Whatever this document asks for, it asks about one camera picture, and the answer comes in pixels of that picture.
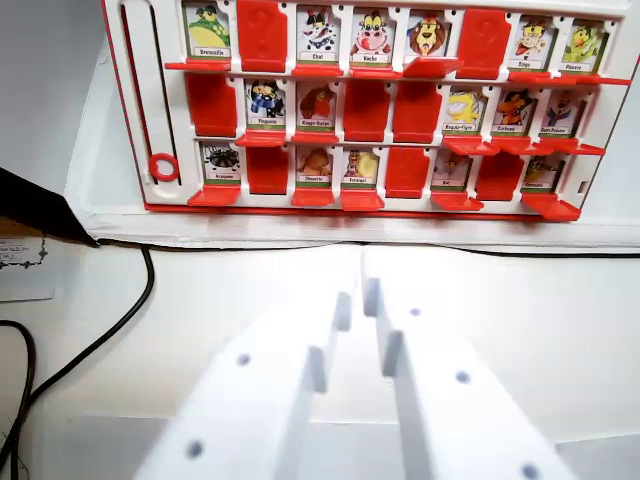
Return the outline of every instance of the character card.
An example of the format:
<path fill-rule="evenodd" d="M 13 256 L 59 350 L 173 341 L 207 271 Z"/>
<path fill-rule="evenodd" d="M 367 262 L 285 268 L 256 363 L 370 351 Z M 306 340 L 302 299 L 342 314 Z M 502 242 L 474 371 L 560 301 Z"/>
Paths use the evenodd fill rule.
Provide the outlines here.
<path fill-rule="evenodd" d="M 481 89 L 451 87 L 442 133 L 473 135 L 480 132 L 487 99 Z"/>
<path fill-rule="evenodd" d="M 493 117 L 491 133 L 522 137 L 529 132 L 536 100 L 529 96 L 529 90 L 503 90 Z"/>
<path fill-rule="evenodd" d="M 371 148 L 344 149 L 342 188 L 375 188 L 380 157 Z"/>
<path fill-rule="evenodd" d="M 183 15 L 190 57 L 231 57 L 229 17 L 216 2 L 186 2 Z"/>
<path fill-rule="evenodd" d="M 200 142 L 200 155 L 205 185 L 234 185 L 240 183 L 238 152 L 228 143 Z"/>
<path fill-rule="evenodd" d="M 386 8 L 356 8 L 353 11 L 351 65 L 388 67 L 391 65 L 395 24 Z"/>
<path fill-rule="evenodd" d="M 564 49 L 561 72 L 597 73 L 609 34 L 603 22 L 574 20 Z"/>
<path fill-rule="evenodd" d="M 246 79 L 247 128 L 284 130 L 284 97 L 275 80 Z"/>
<path fill-rule="evenodd" d="M 444 12 L 411 10 L 404 63 L 416 57 L 444 57 L 449 43 L 451 24 L 444 19 Z"/>
<path fill-rule="evenodd" d="M 336 94 L 327 82 L 298 82 L 297 129 L 303 132 L 334 132 Z"/>
<path fill-rule="evenodd" d="M 331 7 L 299 5 L 298 63 L 337 64 L 340 45 L 340 22 Z"/>
<path fill-rule="evenodd" d="M 531 157 L 522 181 L 523 193 L 551 193 L 555 191 L 564 168 L 564 160 L 556 154 Z"/>
<path fill-rule="evenodd" d="M 469 157 L 441 150 L 433 169 L 431 190 L 464 191 L 470 170 Z"/>
<path fill-rule="evenodd" d="M 330 187 L 333 155 L 328 147 L 296 147 L 296 186 Z"/>
<path fill-rule="evenodd" d="M 586 102 L 576 92 L 554 90 L 540 126 L 541 137 L 574 137 Z"/>
<path fill-rule="evenodd" d="M 513 51 L 509 56 L 509 70 L 543 72 L 549 67 L 551 52 L 558 30 L 551 18 L 522 16 L 518 24 Z"/>

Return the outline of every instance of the red plastic tile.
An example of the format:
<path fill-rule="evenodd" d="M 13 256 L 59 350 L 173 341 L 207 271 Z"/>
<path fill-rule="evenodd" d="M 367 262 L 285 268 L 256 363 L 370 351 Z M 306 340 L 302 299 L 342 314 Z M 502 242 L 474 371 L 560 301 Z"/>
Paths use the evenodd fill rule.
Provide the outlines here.
<path fill-rule="evenodd" d="M 185 80 L 196 134 L 235 137 L 238 125 L 235 88 L 227 85 L 226 78 L 220 75 L 186 73 Z"/>
<path fill-rule="evenodd" d="M 547 220 L 556 222 L 573 222 L 580 218 L 579 208 L 558 200 L 555 193 L 523 193 L 522 203 L 535 210 Z"/>
<path fill-rule="evenodd" d="M 433 82 L 402 82 L 398 85 L 393 115 L 394 142 L 433 142 L 442 95 Z"/>
<path fill-rule="evenodd" d="M 240 185 L 205 185 L 187 202 L 192 207 L 226 207 L 240 196 Z"/>
<path fill-rule="evenodd" d="M 463 65 L 456 78 L 498 78 L 510 31 L 503 10 L 468 9 L 458 46 L 458 59 Z"/>
<path fill-rule="evenodd" d="M 387 198 L 421 198 L 429 157 L 420 147 L 391 147 L 385 189 Z"/>

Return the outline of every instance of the character name label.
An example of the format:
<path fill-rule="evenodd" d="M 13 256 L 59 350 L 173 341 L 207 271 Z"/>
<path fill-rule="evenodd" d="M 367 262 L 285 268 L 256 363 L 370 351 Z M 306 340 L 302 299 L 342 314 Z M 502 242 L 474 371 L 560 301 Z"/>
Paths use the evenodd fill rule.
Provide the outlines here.
<path fill-rule="evenodd" d="M 193 47 L 193 54 L 199 57 L 230 57 L 230 48 Z"/>
<path fill-rule="evenodd" d="M 375 183 L 373 178 L 363 178 L 363 177 L 344 177 L 343 182 L 344 183 L 369 183 L 369 184 Z"/>
<path fill-rule="evenodd" d="M 317 175 L 298 175 L 299 182 L 315 182 L 315 183 L 327 183 L 331 181 L 330 177 L 317 176 Z"/>
<path fill-rule="evenodd" d="M 561 63 L 560 70 L 566 70 L 569 72 L 590 72 L 593 65 L 588 63 Z"/>
<path fill-rule="evenodd" d="M 558 133 L 561 135 L 566 135 L 570 133 L 569 127 L 541 127 L 540 133 Z"/>
<path fill-rule="evenodd" d="M 473 123 L 445 123 L 442 127 L 443 130 L 452 130 L 454 132 L 472 132 L 477 128 Z"/>
<path fill-rule="evenodd" d="M 351 57 L 352 62 L 361 63 L 390 63 L 389 55 L 362 54 L 354 53 Z"/>
<path fill-rule="evenodd" d="M 336 54 L 334 52 L 300 52 L 300 60 L 315 60 L 316 62 L 335 62 Z"/>
<path fill-rule="evenodd" d="M 302 119 L 298 122 L 298 125 L 302 125 L 303 127 L 333 127 L 333 122 L 330 120 Z"/>

